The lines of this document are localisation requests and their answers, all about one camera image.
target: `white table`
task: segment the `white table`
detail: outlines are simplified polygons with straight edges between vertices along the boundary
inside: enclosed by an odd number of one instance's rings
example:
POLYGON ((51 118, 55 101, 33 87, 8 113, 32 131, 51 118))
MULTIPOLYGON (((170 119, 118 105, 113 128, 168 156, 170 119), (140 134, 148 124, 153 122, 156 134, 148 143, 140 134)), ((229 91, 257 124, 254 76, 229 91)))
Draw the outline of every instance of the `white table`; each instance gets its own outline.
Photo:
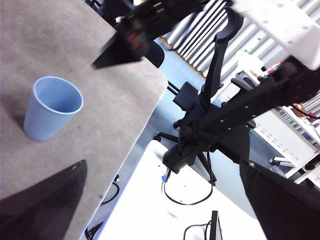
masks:
POLYGON ((288 114, 299 126, 310 136, 312 139, 320 145, 320 138, 315 131, 313 126, 306 124, 303 120, 301 120, 295 113, 292 111, 291 107, 281 106, 280 107, 286 114, 288 114))
MULTIPOLYGON (((211 220, 212 210, 218 210, 223 240, 266 239, 258 220, 216 188, 209 199, 197 205, 183 206, 168 200, 162 190, 162 176, 167 171, 162 157, 166 151, 157 141, 149 143, 96 239, 179 240, 189 225, 211 220)), ((204 178, 187 166, 179 174, 172 173, 166 185, 167 193, 183 203, 202 199, 210 188, 204 178)), ((203 239, 203 228, 187 231, 186 240, 203 239)))
POLYGON ((114 32, 82 0, 1 1, 1 198, 86 159, 66 240, 85 230, 168 84, 148 60, 94 70, 114 32), (36 142, 21 126, 43 76, 75 84, 84 105, 53 138, 36 142))
POLYGON ((254 121, 256 123, 254 131, 294 165, 285 174, 287 178, 319 154, 318 150, 288 125, 274 109, 256 117, 254 121))

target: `office chair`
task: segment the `office chair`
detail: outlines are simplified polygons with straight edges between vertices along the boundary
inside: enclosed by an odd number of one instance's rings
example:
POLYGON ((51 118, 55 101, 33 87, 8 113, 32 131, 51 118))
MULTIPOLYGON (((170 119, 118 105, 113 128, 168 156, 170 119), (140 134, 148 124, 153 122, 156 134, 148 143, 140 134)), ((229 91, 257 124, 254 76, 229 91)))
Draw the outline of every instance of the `office chair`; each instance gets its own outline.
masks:
MULTIPOLYGON (((161 138, 165 138, 178 143, 180 139, 183 138, 188 131, 190 131, 190 127, 188 125, 192 121, 199 119, 206 114, 209 109, 209 105, 211 104, 211 97, 214 96, 218 89, 223 86, 220 82, 220 75, 226 48, 229 40, 235 36, 243 22, 243 19, 231 8, 226 7, 225 10, 228 16, 228 24, 214 37, 214 55, 209 67, 205 84, 202 86, 200 94, 198 94, 199 90, 193 87, 189 82, 185 82, 181 89, 175 89, 177 93, 173 102, 185 112, 185 115, 182 119, 179 119, 173 123, 174 128, 179 128, 179 135, 173 136, 164 132, 159 132, 154 137, 154 140, 160 142, 161 138)), ((248 159, 250 152, 250 136, 246 126, 240 125, 231 129, 228 134, 219 138, 217 143, 210 146, 208 150, 213 153, 217 148, 219 148, 222 153, 231 159, 236 158, 233 151, 237 152, 239 156, 248 159)), ((211 184, 215 185, 217 179, 212 170, 208 168, 208 161, 204 153, 201 152, 197 155, 197 157, 208 174, 212 174, 213 179, 211 184)), ((189 162, 188 164, 191 166, 194 164, 194 161, 195 160, 189 162)), ((179 170, 175 169, 172 171, 175 173, 179 172, 179 170)))

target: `plastic cup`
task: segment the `plastic cup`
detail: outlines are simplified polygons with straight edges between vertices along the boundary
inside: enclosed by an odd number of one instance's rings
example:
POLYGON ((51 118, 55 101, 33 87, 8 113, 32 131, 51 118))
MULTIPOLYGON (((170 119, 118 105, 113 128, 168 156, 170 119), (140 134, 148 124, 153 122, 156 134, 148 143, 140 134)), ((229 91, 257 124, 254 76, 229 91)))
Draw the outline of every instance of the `plastic cup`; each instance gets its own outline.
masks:
POLYGON ((23 130, 33 140, 48 140, 81 110, 83 104, 80 91, 72 83, 56 76, 42 77, 33 85, 23 130))

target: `black cable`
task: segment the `black cable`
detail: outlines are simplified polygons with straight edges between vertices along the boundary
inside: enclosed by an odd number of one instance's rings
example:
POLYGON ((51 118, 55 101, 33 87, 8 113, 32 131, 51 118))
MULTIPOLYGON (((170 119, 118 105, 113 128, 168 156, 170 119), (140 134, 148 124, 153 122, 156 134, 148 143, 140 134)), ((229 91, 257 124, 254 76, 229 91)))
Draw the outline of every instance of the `black cable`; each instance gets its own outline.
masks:
MULTIPOLYGON (((207 166, 208 166, 208 169, 211 170, 211 160, 210 160, 210 150, 209 150, 209 147, 208 147, 208 152, 207 152, 207 154, 206 154, 206 158, 207 158, 207 166)), ((167 192, 166 192, 166 183, 167 183, 170 175, 171 175, 171 169, 168 171, 168 174, 167 174, 167 176, 166 176, 166 180, 165 180, 165 182, 164 182, 164 184, 163 184, 163 191, 164 191, 164 194, 166 195, 166 197, 167 197, 170 201, 172 201, 172 202, 174 202, 174 203, 176 203, 176 204, 184 205, 184 206, 190 206, 190 205, 196 205, 196 204, 202 203, 202 202, 204 202, 205 200, 207 200, 208 198, 210 198, 210 196, 212 195, 212 193, 213 193, 213 191, 214 191, 213 176, 212 176, 212 171, 210 171, 210 174, 209 174, 209 175, 210 175, 211 191, 209 192, 209 194, 208 194, 205 198, 203 198, 203 199, 201 199, 201 200, 199 200, 199 201, 193 202, 193 203, 182 203, 182 202, 176 201, 176 200, 174 200, 172 197, 170 197, 170 196, 167 194, 167 192)))
POLYGON ((204 240, 207 240, 207 230, 209 225, 211 224, 211 220, 206 224, 205 230, 204 230, 204 240))
POLYGON ((109 200, 103 201, 103 202, 100 204, 100 206, 103 206, 103 205, 105 205, 105 204, 110 203, 113 199, 115 199, 115 198, 118 196, 118 194, 119 194, 119 192, 120 192, 120 187, 119 187, 119 185, 116 184, 115 182, 113 182, 112 184, 116 186, 116 193, 115 193, 115 195, 114 195, 112 198, 110 198, 109 200))
POLYGON ((88 233, 88 228, 86 228, 85 230, 84 230, 84 235, 85 235, 85 238, 87 239, 87 240, 93 240, 92 239, 92 237, 89 235, 89 233, 88 233))
POLYGON ((204 227, 204 226, 207 226, 208 223, 205 223, 205 224, 195 224, 195 225, 190 225, 188 226, 185 230, 184 230, 184 233, 183 233, 183 240, 186 240, 186 233, 188 231, 188 229, 192 228, 192 227, 204 227))
POLYGON ((94 237, 95 237, 97 231, 99 230, 99 228, 102 226, 103 223, 104 223, 103 221, 98 223, 90 231, 88 231, 88 228, 86 228, 84 231, 85 238, 87 240, 94 240, 94 237))
POLYGON ((303 114, 303 115, 305 115, 305 116, 307 116, 307 117, 309 117, 309 118, 313 118, 313 119, 320 119, 320 117, 319 117, 319 116, 312 116, 312 115, 310 115, 310 114, 308 114, 308 113, 306 113, 306 112, 304 112, 304 111, 300 110, 298 107, 296 107, 296 106, 295 106, 295 105, 293 105, 293 104, 291 104, 290 106, 291 106, 291 107, 293 107, 295 110, 297 110, 299 113, 301 113, 301 114, 303 114))

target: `blue floor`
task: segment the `blue floor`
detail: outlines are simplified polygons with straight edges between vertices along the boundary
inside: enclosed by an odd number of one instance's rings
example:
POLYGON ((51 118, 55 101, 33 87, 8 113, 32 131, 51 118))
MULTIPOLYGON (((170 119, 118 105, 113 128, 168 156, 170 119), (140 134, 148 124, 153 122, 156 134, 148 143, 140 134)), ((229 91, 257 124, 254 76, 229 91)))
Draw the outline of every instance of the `blue floor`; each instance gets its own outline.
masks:
MULTIPOLYGON (((164 73, 167 79, 178 88, 180 88, 184 82, 188 81, 194 87, 200 89, 204 84, 204 79, 190 66, 188 66, 175 52, 167 51, 166 49, 168 49, 168 47, 161 39, 157 39, 156 41, 165 50, 165 60, 159 69, 164 73)), ((172 124, 176 120, 182 118, 184 112, 182 112, 181 109, 172 102, 173 98, 174 95, 167 90, 163 99, 154 110, 141 136, 127 156, 127 159, 119 171, 120 181, 118 184, 121 189, 125 187, 135 165, 141 158, 145 147, 157 133, 165 132, 176 136, 178 135, 178 131, 172 127, 172 124)), ((162 143, 167 148, 174 145, 172 142, 167 140, 163 140, 162 143)), ((268 160, 274 156, 279 156, 279 154, 256 133, 251 132, 250 159, 266 168, 270 168, 271 165, 268 160)), ((255 218, 247 198, 239 197, 244 195, 244 188, 239 175, 239 165, 233 163, 219 151, 211 154, 211 162, 212 170, 217 178, 216 188, 250 216, 255 218)), ((198 173, 209 179, 207 173, 198 161, 196 161, 193 167, 198 173)), ((105 199, 112 196, 114 192, 115 189, 111 187, 105 199)), ((112 205, 115 204, 114 202, 99 208, 89 225, 89 229, 105 219, 112 205)))

